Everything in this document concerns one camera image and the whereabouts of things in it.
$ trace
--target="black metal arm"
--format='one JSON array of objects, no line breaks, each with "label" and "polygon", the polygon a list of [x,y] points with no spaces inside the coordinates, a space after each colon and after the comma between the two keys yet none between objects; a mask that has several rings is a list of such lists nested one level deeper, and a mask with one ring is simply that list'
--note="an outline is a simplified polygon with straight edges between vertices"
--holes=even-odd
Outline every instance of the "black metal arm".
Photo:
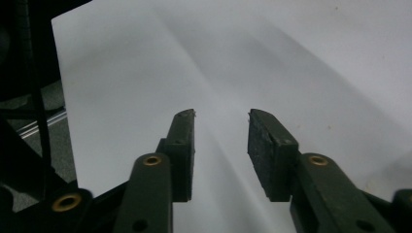
[{"label": "black metal arm", "polygon": [[397,192],[392,203],[365,194],[332,159],[300,154],[276,117],[260,110],[250,117],[248,154],[270,201],[292,197],[297,232],[412,232],[412,189]]},{"label": "black metal arm", "polygon": [[1,189],[0,232],[172,232],[172,202],[191,197],[193,129],[194,110],[175,115],[157,152],[136,160],[127,183],[94,199],[73,182],[14,213],[13,198]]}]

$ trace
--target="white surface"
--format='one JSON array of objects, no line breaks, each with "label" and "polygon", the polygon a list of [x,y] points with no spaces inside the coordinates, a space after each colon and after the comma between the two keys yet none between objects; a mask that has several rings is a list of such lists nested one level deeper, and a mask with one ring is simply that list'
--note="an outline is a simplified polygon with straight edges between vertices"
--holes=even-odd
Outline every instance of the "white surface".
[{"label": "white surface", "polygon": [[247,155],[248,111],[390,200],[412,176],[412,2],[94,0],[53,20],[79,184],[127,180],[194,108],[193,198],[175,232],[294,232]]}]

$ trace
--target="brass grommet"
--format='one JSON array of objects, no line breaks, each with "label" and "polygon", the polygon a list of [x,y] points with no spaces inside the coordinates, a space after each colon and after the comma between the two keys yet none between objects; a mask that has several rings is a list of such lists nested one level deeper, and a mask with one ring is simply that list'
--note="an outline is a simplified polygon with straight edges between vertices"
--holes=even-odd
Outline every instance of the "brass grommet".
[{"label": "brass grommet", "polygon": [[82,202],[79,193],[69,193],[59,197],[51,206],[54,212],[66,212],[76,208]]},{"label": "brass grommet", "polygon": [[161,163],[161,158],[158,156],[150,156],[143,162],[146,166],[155,166],[159,163]]},{"label": "brass grommet", "polygon": [[318,166],[326,166],[328,164],[328,162],[325,158],[317,156],[317,155],[309,156],[309,161],[312,164],[315,164],[315,165],[318,165]]}]

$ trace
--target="white paper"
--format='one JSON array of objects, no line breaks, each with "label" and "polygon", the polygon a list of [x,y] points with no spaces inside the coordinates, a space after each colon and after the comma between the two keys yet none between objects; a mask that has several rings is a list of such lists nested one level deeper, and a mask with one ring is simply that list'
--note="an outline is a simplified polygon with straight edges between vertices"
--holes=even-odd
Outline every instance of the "white paper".
[{"label": "white paper", "polygon": [[175,232],[295,232],[247,155],[248,112],[391,200],[412,175],[412,2],[94,0],[52,21],[79,185],[101,194],[195,109]]}]

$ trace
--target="screw hole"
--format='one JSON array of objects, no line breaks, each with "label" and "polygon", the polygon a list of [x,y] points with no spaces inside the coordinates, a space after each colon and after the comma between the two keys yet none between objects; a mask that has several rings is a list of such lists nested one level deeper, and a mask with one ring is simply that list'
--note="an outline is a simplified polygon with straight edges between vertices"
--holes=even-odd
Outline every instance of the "screw hole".
[{"label": "screw hole", "polygon": [[149,224],[148,224],[148,222],[146,221],[146,220],[144,220],[144,219],[139,219],[139,220],[136,220],[134,223],[133,223],[133,230],[134,231],[136,231],[136,232],[142,232],[142,231],[144,231],[144,230],[146,230],[147,228],[148,228],[148,226],[149,226]]},{"label": "screw hole", "polygon": [[70,193],[61,196],[51,206],[54,212],[66,212],[76,208],[82,202],[82,196],[79,193]]},{"label": "screw hole", "polygon": [[372,224],[370,224],[367,221],[364,220],[357,220],[357,226],[358,228],[362,229],[363,231],[366,232],[374,232],[375,231],[375,227],[373,227]]},{"label": "screw hole", "polygon": [[310,156],[309,160],[311,163],[318,165],[318,166],[325,166],[327,165],[327,160],[320,156]]},{"label": "screw hole", "polygon": [[72,205],[73,203],[75,203],[75,198],[68,197],[67,199],[64,199],[60,202],[60,206],[66,207]]},{"label": "screw hole", "polygon": [[146,166],[155,166],[161,163],[161,158],[157,156],[150,156],[143,162]]}]

